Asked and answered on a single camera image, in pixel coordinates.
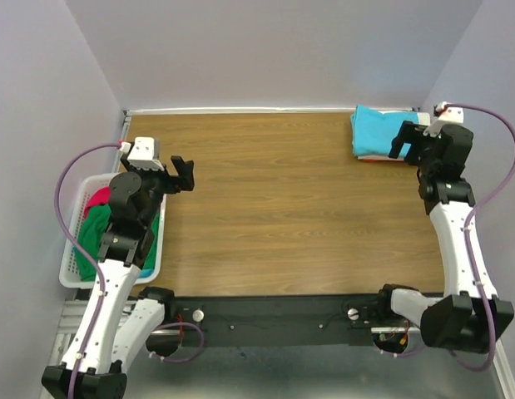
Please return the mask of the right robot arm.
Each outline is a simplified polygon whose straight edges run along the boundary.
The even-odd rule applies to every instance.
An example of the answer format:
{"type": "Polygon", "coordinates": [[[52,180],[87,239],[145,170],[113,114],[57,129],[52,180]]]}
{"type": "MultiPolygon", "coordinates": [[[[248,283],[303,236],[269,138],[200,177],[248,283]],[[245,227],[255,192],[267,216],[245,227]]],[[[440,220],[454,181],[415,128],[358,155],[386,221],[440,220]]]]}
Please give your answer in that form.
{"type": "Polygon", "coordinates": [[[429,347],[485,354],[513,320],[514,308],[499,298],[488,276],[475,229],[473,189],[462,176],[473,133],[457,123],[431,132],[405,121],[390,157],[397,158],[404,145],[409,146],[404,160],[417,169],[419,196],[438,238],[443,297],[386,284],[374,304],[374,317],[385,326],[407,319],[429,347]]]}

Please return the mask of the cyan polo t shirt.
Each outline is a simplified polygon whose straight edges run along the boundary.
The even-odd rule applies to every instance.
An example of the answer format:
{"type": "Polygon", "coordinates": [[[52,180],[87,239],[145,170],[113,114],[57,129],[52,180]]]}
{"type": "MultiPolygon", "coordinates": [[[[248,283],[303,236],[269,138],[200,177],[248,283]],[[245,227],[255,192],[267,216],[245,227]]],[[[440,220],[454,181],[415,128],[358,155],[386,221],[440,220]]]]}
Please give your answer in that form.
{"type": "Polygon", "coordinates": [[[357,105],[350,117],[354,156],[389,157],[391,141],[404,121],[409,121],[409,115],[381,114],[373,108],[357,105]]]}

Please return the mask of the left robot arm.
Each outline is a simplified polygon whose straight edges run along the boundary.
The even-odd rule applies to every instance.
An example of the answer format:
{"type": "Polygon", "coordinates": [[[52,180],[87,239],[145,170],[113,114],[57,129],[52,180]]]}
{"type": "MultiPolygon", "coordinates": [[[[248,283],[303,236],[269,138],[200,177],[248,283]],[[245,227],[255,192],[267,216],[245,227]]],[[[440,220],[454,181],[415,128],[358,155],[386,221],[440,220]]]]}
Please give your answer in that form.
{"type": "Polygon", "coordinates": [[[76,336],[60,365],[46,367],[42,385],[54,398],[121,398],[127,371],[148,336],[175,318],[174,294],[153,288],[121,320],[126,301],[153,244],[152,224],[166,195],[192,191],[194,163],[171,157],[171,175],[155,156],[129,160],[110,184],[111,214],[102,235],[92,288],[76,336]]]}

